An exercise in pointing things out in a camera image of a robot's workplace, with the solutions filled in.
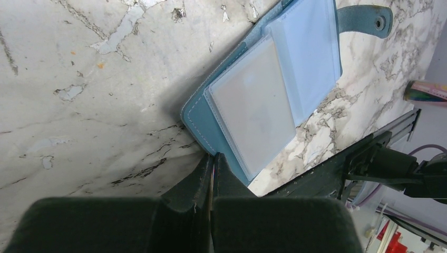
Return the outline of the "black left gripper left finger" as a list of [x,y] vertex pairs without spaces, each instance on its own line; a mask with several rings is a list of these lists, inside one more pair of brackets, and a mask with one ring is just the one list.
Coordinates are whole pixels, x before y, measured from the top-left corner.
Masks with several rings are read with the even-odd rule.
[[159,197],[57,197],[34,202],[6,252],[208,252],[213,157]]

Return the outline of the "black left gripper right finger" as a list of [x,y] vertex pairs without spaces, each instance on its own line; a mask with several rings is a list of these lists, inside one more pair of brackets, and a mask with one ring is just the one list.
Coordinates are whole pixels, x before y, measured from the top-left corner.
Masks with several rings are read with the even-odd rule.
[[217,153],[211,235],[215,252],[362,252],[351,215],[338,200],[257,197]]

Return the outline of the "blue leather card holder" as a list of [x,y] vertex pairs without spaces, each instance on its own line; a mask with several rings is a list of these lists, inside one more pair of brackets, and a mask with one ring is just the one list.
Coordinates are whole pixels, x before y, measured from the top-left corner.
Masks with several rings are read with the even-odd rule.
[[280,1],[198,87],[181,119],[244,184],[288,145],[341,78],[339,36],[389,36],[389,7]]

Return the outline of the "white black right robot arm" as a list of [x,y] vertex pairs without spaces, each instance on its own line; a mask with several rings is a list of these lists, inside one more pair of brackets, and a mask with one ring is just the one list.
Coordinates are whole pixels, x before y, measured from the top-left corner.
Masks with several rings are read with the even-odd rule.
[[[417,162],[414,155],[428,148],[441,153],[429,161]],[[423,145],[405,154],[375,144],[346,158],[344,176],[351,181],[376,182],[411,198],[446,204],[446,148],[439,145]]]

